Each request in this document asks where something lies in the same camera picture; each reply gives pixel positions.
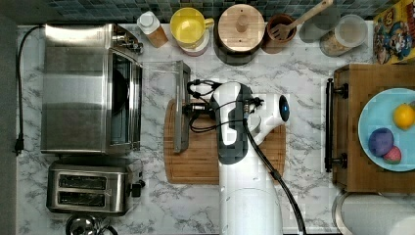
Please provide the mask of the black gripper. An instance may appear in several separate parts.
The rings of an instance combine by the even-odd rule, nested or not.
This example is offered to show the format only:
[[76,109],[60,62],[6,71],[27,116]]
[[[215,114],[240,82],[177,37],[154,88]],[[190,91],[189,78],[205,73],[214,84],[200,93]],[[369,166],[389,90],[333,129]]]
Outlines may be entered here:
[[183,106],[183,113],[185,115],[201,114],[210,116],[214,114],[214,110],[207,103],[190,103]]

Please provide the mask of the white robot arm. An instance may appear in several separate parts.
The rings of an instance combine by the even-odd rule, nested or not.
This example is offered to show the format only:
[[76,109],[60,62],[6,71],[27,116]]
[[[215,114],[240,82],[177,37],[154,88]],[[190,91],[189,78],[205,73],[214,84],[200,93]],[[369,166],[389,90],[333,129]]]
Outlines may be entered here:
[[219,170],[219,235],[282,235],[281,206],[270,162],[258,145],[287,122],[282,94],[254,94],[236,82],[208,81],[207,112],[215,120]]

